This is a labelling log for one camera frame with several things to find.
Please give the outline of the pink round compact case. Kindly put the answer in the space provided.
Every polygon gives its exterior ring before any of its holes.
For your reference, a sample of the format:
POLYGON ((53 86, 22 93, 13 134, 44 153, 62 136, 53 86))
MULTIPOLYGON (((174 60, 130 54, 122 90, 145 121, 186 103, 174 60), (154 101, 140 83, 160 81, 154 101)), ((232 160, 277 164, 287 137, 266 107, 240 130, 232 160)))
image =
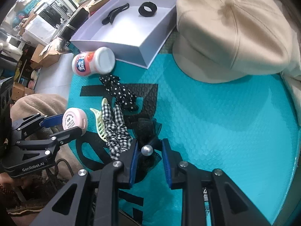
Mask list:
POLYGON ((88 127, 87 115, 80 108, 68 108, 63 114, 62 126, 63 130, 79 127, 82 130, 81 136, 83 136, 88 127))

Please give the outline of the cream hair claw clip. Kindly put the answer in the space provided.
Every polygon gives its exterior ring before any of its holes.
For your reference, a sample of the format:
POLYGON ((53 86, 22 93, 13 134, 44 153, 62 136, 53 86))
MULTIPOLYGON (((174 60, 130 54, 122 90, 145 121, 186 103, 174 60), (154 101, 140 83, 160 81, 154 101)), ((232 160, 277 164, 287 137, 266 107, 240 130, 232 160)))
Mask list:
POLYGON ((100 137, 100 139, 102 141, 104 141, 105 143, 107 143, 107 133, 106 133, 106 128, 105 128, 105 124, 104 121, 102 119, 102 111, 101 110, 97 110, 95 108, 90 108, 90 111, 93 112, 93 114, 95 115, 95 126, 97 129, 97 134, 100 137))

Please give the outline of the black white gingham scrunchie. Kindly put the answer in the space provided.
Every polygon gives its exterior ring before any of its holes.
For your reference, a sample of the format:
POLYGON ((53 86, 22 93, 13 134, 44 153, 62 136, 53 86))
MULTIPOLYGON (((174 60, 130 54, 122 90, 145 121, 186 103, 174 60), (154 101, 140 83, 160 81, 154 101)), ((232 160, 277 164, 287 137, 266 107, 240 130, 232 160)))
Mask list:
POLYGON ((116 104, 114 108, 111 108, 108 103, 103 103, 102 119, 107 134, 107 147, 110 151, 110 157, 113 160, 119 160, 121 153, 130 149, 133 139, 125 126, 121 107, 116 104))

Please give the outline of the black polka dot scrunchie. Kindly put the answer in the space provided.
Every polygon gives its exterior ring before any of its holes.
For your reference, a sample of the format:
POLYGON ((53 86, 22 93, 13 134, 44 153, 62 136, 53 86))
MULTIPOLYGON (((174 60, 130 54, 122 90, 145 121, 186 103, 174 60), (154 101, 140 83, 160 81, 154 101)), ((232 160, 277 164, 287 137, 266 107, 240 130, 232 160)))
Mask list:
POLYGON ((136 105, 136 94, 123 85, 119 77, 112 74, 101 75, 100 82, 104 85, 110 96, 115 98, 116 104, 118 104, 122 110, 134 112, 139 109, 136 105))

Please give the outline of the pink white plastic bottle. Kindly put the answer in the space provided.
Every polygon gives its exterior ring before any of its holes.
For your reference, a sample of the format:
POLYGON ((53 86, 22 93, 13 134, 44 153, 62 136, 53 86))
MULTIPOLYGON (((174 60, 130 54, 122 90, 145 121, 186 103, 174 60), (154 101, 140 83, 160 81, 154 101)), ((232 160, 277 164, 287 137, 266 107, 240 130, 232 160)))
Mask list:
POLYGON ((115 67, 115 55, 108 47, 100 47, 93 52, 82 52, 72 60, 72 71, 77 76, 94 74, 106 75, 115 67))

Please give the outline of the black mesh bow with pearl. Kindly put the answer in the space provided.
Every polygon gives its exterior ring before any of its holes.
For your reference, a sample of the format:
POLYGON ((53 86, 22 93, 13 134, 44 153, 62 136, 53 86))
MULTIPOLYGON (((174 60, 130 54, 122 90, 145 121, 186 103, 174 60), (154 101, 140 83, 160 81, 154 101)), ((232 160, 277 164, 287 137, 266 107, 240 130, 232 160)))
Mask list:
POLYGON ((155 118, 139 118, 132 123, 133 134, 138 142, 138 162, 135 183, 141 182, 146 175, 153 170, 162 160, 160 155, 155 151, 161 151, 161 140, 158 138, 162 124, 157 122, 155 118), (152 148, 151 155, 144 155, 142 148, 144 146, 152 148))

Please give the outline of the black hair claw clip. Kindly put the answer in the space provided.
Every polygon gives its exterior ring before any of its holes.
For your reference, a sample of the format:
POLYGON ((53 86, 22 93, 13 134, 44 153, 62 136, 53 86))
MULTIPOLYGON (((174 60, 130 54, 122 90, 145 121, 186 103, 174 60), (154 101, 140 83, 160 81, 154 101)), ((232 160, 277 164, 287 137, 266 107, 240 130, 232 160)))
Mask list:
POLYGON ((129 4, 129 3, 126 3, 126 4, 123 5, 123 6, 120 6, 120 7, 117 7, 117 8, 115 8, 115 9, 111 10, 111 11, 109 12, 108 16, 107 16, 105 19, 102 20, 102 25, 113 24, 113 22, 114 22, 116 16, 117 16, 119 13, 121 13, 121 12, 123 12, 123 11, 129 9, 129 7, 130 7, 130 4, 129 4))

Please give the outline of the black velvet hair band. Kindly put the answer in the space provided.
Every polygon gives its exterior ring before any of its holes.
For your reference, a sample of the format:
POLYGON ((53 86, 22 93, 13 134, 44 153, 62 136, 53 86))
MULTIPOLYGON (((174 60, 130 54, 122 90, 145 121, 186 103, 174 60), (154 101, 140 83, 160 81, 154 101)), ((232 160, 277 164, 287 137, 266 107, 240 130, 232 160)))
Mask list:
POLYGON ((140 5, 138 12, 142 17, 153 17, 157 12, 157 5, 153 2, 144 2, 140 5))

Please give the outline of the brown cardboard box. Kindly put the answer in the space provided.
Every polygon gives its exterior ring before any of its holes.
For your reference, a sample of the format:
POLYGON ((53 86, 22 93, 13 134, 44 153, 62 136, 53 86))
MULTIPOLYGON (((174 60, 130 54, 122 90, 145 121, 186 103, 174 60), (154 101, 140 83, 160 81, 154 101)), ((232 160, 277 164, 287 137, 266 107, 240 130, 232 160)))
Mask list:
POLYGON ((61 57, 56 50, 51 47, 45 47, 38 44, 32 57, 30 67, 32 69, 40 69, 41 67, 50 67, 57 63, 61 57))

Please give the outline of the teal Poizon cardboard box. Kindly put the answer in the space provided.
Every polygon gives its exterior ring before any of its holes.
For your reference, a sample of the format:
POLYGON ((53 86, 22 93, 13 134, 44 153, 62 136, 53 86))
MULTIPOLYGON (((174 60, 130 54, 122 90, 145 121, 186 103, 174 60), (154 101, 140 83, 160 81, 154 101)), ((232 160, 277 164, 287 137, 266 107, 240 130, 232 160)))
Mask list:
POLYGON ((81 52, 73 43, 67 40, 62 41, 62 46, 65 52, 72 52, 75 55, 81 52))

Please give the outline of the teal bubble mailer bag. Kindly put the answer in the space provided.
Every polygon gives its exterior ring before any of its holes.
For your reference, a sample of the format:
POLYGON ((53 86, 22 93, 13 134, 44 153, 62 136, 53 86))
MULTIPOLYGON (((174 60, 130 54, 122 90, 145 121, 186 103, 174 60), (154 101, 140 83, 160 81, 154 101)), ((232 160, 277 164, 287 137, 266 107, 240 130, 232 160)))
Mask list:
POLYGON ((148 69, 117 62, 114 75, 137 95, 139 112, 162 124, 184 160, 222 169, 270 223, 290 188, 299 156, 299 125, 279 75, 206 84, 185 75, 171 54, 148 69))

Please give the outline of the white storage bin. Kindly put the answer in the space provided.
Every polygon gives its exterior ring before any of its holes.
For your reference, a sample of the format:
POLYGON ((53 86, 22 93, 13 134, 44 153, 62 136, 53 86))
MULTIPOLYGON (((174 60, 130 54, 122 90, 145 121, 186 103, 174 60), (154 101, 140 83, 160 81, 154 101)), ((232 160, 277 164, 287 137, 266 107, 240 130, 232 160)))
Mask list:
POLYGON ((56 30, 56 28, 38 15, 25 27, 22 39, 33 47, 39 44, 47 46, 56 30))

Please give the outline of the open cardboard box red items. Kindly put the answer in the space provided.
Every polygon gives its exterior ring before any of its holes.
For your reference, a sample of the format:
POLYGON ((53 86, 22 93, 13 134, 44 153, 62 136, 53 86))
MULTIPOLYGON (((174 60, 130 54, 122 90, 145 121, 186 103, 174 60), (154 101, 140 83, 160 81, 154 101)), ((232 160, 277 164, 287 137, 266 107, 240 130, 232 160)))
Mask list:
POLYGON ((84 8, 90 15, 93 15, 99 8, 109 1, 110 0, 89 0, 80 5, 80 8, 84 8))

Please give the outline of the lavender open gift box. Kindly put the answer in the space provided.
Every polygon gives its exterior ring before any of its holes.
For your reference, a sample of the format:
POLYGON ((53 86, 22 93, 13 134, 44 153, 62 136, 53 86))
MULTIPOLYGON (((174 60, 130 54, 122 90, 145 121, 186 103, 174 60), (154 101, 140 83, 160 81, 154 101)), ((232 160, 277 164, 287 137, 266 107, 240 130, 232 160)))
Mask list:
POLYGON ((176 0, 110 0, 75 32, 71 42, 82 52, 110 48, 117 60, 148 69, 176 26, 176 0), (142 17, 144 2, 157 5, 153 17, 142 17), (109 12, 130 4, 113 24, 102 25, 109 12))

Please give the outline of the beige newsboy cap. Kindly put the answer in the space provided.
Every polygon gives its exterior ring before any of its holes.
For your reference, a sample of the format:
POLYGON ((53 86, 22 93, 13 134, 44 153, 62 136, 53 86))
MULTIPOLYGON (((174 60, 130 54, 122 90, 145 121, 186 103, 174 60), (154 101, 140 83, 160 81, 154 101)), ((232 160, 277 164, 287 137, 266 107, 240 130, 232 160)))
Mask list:
POLYGON ((272 75, 292 58, 292 29, 274 0, 177 0, 177 66, 205 83, 272 75))

